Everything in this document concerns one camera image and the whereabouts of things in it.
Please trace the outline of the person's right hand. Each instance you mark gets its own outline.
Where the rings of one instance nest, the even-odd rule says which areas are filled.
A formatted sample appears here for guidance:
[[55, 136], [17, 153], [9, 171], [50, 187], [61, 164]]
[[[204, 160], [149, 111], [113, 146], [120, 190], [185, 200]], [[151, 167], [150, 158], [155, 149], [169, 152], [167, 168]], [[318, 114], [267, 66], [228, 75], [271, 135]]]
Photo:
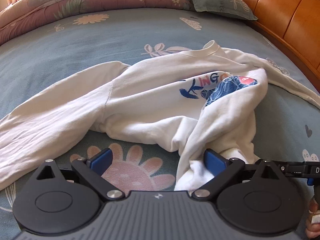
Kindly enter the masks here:
[[319, 236], [319, 204], [312, 198], [308, 204], [308, 218], [306, 219], [305, 233], [309, 239]]

